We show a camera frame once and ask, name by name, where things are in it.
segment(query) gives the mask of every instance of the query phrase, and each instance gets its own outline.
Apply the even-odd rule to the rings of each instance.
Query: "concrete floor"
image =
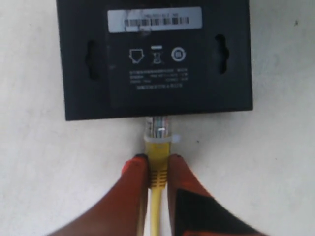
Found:
[[[174,117],[174,152],[254,227],[313,236],[315,2],[251,0],[251,20],[255,110]],[[143,119],[65,122],[54,0],[1,0],[0,35],[0,235],[40,236],[109,190]]]

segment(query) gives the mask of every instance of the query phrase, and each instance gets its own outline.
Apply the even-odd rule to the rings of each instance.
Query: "white sticker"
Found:
[[[201,7],[109,10],[110,33],[202,28]]]

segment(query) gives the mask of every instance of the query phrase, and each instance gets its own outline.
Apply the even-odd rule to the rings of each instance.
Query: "device underside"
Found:
[[[249,0],[57,0],[67,120],[252,109]]]

